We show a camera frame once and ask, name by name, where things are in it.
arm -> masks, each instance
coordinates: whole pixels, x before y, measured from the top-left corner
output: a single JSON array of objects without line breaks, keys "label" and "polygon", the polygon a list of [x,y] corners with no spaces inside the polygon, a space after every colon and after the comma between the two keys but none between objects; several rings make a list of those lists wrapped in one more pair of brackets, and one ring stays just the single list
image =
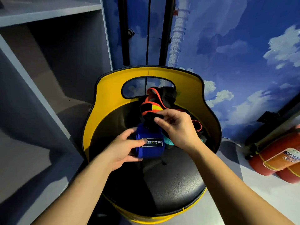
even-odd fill
[{"label": "arm", "polygon": [[32,224],[87,224],[111,171],[124,162],[141,160],[128,155],[132,148],[146,143],[144,139],[127,140],[134,131],[128,129],[117,136]]},{"label": "arm", "polygon": [[159,114],[164,120],[156,117],[154,121],[193,159],[225,224],[294,224],[250,189],[199,139],[188,114],[171,109]]}]

hand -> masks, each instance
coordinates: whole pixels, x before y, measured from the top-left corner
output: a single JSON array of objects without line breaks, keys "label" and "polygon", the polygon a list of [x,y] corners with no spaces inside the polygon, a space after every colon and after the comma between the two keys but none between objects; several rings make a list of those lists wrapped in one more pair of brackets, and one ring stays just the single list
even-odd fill
[{"label": "hand", "polygon": [[169,135],[170,140],[179,148],[189,150],[201,143],[190,116],[178,110],[165,109],[158,114],[164,118],[154,118],[154,121]]},{"label": "hand", "polygon": [[103,152],[111,159],[112,171],[120,168],[124,162],[138,162],[143,160],[129,155],[132,148],[141,147],[147,143],[147,139],[127,140],[127,137],[136,130],[137,128],[125,130],[104,149]]}]

left hand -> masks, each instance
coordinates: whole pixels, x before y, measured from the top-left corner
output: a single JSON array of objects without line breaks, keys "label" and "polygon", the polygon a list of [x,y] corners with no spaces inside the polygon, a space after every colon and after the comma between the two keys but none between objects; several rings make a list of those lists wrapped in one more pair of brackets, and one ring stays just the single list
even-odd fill
[{"label": "left hand", "polygon": [[141,158],[129,155],[132,148],[141,147],[147,143],[147,139],[128,140],[127,137],[134,133],[137,128],[130,128],[117,136],[105,149],[104,153],[109,156],[112,163],[112,171],[120,168],[124,162],[138,162]]}]

fire extinguisher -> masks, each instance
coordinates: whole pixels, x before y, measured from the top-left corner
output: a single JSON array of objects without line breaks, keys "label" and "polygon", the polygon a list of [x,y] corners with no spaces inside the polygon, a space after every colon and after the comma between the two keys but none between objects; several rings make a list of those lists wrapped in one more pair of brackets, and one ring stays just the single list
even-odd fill
[{"label": "fire extinguisher", "polygon": [[250,160],[250,166],[259,174],[271,175],[300,162],[300,125],[290,129]]},{"label": "fire extinguisher", "polygon": [[300,182],[300,162],[280,170],[276,174],[289,183]]}]

white floor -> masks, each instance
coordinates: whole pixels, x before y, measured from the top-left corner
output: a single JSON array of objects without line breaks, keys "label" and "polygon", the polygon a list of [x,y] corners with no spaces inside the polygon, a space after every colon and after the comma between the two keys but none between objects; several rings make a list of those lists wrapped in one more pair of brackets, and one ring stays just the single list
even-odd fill
[{"label": "white floor", "polygon": [[[245,160],[245,148],[227,141],[225,148],[218,151],[217,155],[227,164],[243,181],[267,202],[284,214],[296,225],[300,225],[300,183],[290,184],[281,180],[276,175],[263,176],[251,169]],[[163,225],[223,225],[224,222],[208,191],[202,199],[185,213],[162,223]]]}]

